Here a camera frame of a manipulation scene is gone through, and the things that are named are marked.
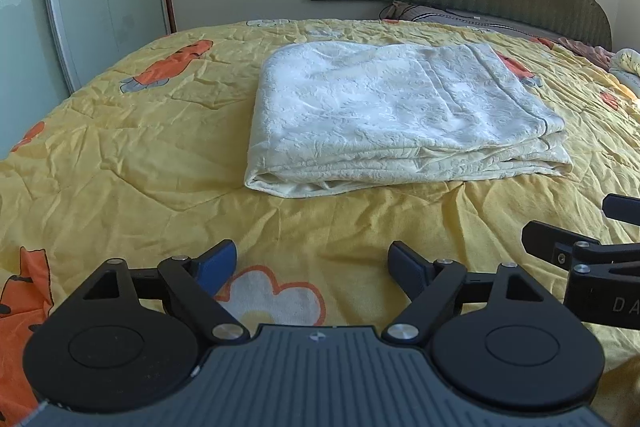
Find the striped brown pillow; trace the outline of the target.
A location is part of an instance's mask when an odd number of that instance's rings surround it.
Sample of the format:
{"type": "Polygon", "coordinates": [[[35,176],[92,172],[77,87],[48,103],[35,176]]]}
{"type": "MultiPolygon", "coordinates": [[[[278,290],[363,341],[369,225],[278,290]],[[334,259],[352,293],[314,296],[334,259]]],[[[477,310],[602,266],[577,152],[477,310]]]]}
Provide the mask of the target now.
{"type": "Polygon", "coordinates": [[[443,24],[500,32],[500,34],[522,38],[545,38],[556,41],[560,35],[552,31],[505,20],[489,15],[480,15],[453,9],[437,9],[432,6],[393,1],[380,12],[381,20],[406,20],[407,22],[443,24]]]}

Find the pale stuffed fabric bundle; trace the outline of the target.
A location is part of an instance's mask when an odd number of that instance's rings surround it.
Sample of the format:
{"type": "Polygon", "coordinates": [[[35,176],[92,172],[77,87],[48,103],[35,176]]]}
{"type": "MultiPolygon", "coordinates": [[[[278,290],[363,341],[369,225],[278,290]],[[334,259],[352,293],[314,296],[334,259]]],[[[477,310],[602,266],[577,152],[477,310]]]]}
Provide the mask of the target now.
{"type": "Polygon", "coordinates": [[[640,96],[640,53],[634,49],[621,49],[611,58],[610,69],[637,98],[640,96]]]}

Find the white textured pants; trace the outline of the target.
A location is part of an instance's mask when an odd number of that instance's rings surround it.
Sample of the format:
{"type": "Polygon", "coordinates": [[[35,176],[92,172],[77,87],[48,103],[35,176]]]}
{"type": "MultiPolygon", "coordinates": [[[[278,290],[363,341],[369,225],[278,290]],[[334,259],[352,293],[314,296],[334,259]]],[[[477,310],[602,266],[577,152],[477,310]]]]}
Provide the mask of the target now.
{"type": "Polygon", "coordinates": [[[283,198],[559,176],[565,124],[486,43],[319,41],[260,72],[244,183],[283,198]]]}

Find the pink crumpled cloth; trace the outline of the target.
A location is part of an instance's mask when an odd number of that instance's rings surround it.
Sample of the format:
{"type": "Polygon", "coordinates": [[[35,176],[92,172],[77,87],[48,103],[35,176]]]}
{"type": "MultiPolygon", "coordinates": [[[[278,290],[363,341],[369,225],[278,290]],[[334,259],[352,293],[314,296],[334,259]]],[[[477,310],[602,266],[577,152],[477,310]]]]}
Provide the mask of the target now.
{"type": "Polygon", "coordinates": [[[572,51],[573,53],[585,57],[589,62],[598,67],[609,70],[611,67],[611,61],[614,54],[608,51],[602,46],[588,46],[581,41],[567,39],[560,37],[558,43],[564,46],[565,49],[572,51]]]}

